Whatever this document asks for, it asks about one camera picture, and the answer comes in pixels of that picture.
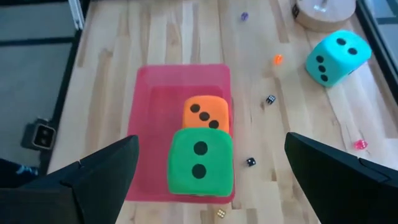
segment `green foam die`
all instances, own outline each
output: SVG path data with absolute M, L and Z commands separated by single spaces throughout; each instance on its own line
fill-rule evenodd
M 184 128 L 173 137 L 167 170 L 173 194 L 230 196 L 233 189 L 231 136 L 212 128 Z

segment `gray floor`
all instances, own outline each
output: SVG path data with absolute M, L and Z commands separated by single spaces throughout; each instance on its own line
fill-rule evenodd
M 394 18 L 398 12 L 392 11 L 390 3 L 397 4 L 397 0 L 367 0 L 368 8 L 375 18 Z M 387 48 L 391 53 L 391 57 L 398 65 L 398 23 L 397 24 L 379 24 L 379 30 L 385 41 Z
M 0 8 L 0 40 L 72 37 L 67 3 Z M 71 44 L 0 47 L 0 158 L 39 164 L 39 152 L 20 147 L 24 128 L 51 118 Z

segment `small die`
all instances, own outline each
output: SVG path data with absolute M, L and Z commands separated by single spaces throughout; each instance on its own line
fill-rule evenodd
M 274 103 L 274 101 L 276 100 L 276 97 L 275 96 L 273 96 L 273 95 L 269 95 L 268 97 L 267 97 L 267 103 L 269 104 L 269 105 L 271 105 L 271 104 L 273 104 Z
M 364 140 L 358 140 L 354 143 L 354 148 L 358 150 L 366 149 L 368 143 Z
M 283 60 L 284 60 L 284 57 L 281 54 L 275 55 L 275 57 L 274 57 L 274 65 L 282 64 Z
M 249 167 L 256 165 L 256 161 L 254 160 L 254 158 L 249 158 L 246 160 L 247 164 Z
M 244 12 L 241 14 L 241 20 L 246 21 L 249 18 L 249 14 L 247 12 Z
M 219 216 L 220 218 L 224 218 L 225 217 L 226 212 L 222 209 L 219 209 L 217 211 L 217 216 Z

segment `teal foam die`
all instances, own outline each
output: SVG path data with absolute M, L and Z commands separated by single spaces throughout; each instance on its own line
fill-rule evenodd
M 368 43 L 357 34 L 339 30 L 323 39 L 305 63 L 310 76 L 331 87 L 359 68 L 372 54 Z

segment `purple die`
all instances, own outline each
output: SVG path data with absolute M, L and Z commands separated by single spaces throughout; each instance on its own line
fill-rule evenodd
M 246 21 L 249 17 L 249 14 L 247 12 L 244 12 L 241 14 L 241 20 L 242 21 Z

